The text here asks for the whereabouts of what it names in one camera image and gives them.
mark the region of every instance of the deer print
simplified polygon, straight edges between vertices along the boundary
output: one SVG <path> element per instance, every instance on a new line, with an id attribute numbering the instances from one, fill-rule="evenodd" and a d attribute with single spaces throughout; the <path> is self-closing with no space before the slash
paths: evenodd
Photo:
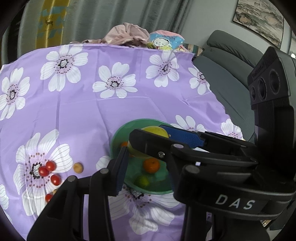
<path id="1" fill-rule="evenodd" d="M 49 17 L 48 19 L 45 19 L 45 24 L 46 24 L 46 28 L 49 27 L 49 28 L 52 28 L 53 27 L 53 21 L 52 21 L 52 17 Z"/>

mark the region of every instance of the cartoon character print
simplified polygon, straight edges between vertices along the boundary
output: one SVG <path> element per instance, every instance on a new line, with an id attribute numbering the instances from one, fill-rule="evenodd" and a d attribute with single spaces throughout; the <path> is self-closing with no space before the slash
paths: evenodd
<path id="1" fill-rule="evenodd" d="M 167 39 L 164 39 L 164 38 L 156 38 L 152 41 L 152 43 L 154 44 L 154 46 L 159 49 L 159 48 L 162 48 L 164 46 L 167 46 L 167 47 L 171 47 L 170 46 L 170 41 L 167 40 Z"/>

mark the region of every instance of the landscape painting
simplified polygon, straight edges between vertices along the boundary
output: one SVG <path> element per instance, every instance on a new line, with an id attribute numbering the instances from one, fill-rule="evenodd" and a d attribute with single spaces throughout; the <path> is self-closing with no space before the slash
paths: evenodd
<path id="1" fill-rule="evenodd" d="M 295 34 L 293 32 L 292 32 L 291 46 L 290 46 L 289 55 L 292 55 L 293 58 L 295 58 L 295 56 L 296 56 L 296 36 L 295 36 Z"/>
<path id="2" fill-rule="evenodd" d="M 269 0 L 238 0 L 233 22 L 281 47 L 284 17 Z"/>

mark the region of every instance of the purple tablecloth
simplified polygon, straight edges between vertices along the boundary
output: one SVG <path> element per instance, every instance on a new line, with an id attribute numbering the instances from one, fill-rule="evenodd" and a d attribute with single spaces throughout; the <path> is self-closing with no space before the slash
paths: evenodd
<path id="1" fill-rule="evenodd" d="M 131 120 L 242 138 L 191 59 L 189 53 L 73 44 L 35 50 L 2 67 L 0 204 L 24 238 L 45 195 L 57 188 L 51 175 L 81 178 L 106 167 L 113 134 Z M 48 160 L 57 168 L 40 177 L 38 168 Z M 81 174 L 73 171 L 75 162 L 84 165 Z M 179 240 L 184 206 L 172 194 L 124 185 L 109 202 L 117 240 Z"/>

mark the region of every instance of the sofa cushion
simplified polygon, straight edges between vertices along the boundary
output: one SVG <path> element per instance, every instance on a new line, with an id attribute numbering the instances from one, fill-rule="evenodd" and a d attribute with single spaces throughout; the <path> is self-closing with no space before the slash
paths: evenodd
<path id="1" fill-rule="evenodd" d="M 198 56 L 193 64 L 204 74 L 225 113 L 241 128 L 244 139 L 253 142 L 255 123 L 249 90 L 226 69 L 205 56 Z"/>
<path id="2" fill-rule="evenodd" d="M 215 30 L 211 34 L 207 45 L 227 51 L 253 68 L 263 56 L 258 49 L 221 30 Z"/>
<path id="3" fill-rule="evenodd" d="M 226 70 L 228 70 L 235 78 L 237 78 L 246 88 L 248 88 L 248 75 L 253 68 L 241 59 L 229 52 L 215 47 L 207 47 L 202 55 L 213 60 Z"/>

